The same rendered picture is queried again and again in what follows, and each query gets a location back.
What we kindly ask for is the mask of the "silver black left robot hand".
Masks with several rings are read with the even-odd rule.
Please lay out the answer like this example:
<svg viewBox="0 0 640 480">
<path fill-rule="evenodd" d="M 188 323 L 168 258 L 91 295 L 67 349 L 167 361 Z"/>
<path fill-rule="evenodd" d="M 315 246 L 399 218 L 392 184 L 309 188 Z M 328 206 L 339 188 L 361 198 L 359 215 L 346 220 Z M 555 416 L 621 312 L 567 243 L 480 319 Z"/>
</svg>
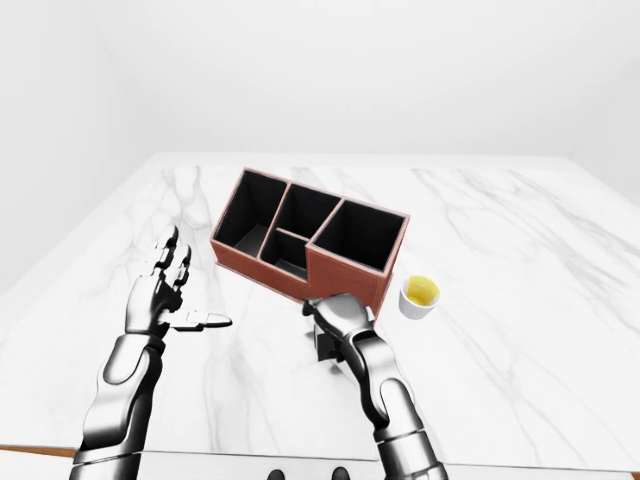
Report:
<svg viewBox="0 0 640 480">
<path fill-rule="evenodd" d="M 150 251 L 143 273 L 134 281 L 126 306 L 126 332 L 162 338 L 169 329 L 201 332 L 233 324 L 226 315 L 182 307 L 191 256 L 191 247 L 179 242 L 177 226 L 169 225 Z"/>
</svg>

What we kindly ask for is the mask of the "red-brown desk caddy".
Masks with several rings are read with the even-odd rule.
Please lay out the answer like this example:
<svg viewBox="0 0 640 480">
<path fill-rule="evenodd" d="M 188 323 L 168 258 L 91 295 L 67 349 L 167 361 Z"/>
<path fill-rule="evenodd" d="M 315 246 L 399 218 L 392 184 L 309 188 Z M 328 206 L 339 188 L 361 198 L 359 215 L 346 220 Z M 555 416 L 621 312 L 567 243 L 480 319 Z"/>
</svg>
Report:
<svg viewBox="0 0 640 480">
<path fill-rule="evenodd" d="M 210 243 L 219 265 L 289 298 L 350 293 L 379 312 L 409 219 L 246 168 Z"/>
</svg>

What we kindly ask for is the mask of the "white cup with yellow liquid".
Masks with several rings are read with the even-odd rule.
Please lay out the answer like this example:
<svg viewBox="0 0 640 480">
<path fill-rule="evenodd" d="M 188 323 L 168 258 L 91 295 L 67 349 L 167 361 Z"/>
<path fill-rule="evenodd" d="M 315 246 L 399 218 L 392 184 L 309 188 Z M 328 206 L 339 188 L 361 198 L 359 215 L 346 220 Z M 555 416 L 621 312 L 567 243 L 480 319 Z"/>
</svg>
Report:
<svg viewBox="0 0 640 480">
<path fill-rule="evenodd" d="M 439 286 L 429 277 L 409 275 L 399 292 L 399 310 L 410 320 L 420 320 L 433 310 L 440 299 Z"/>
</svg>

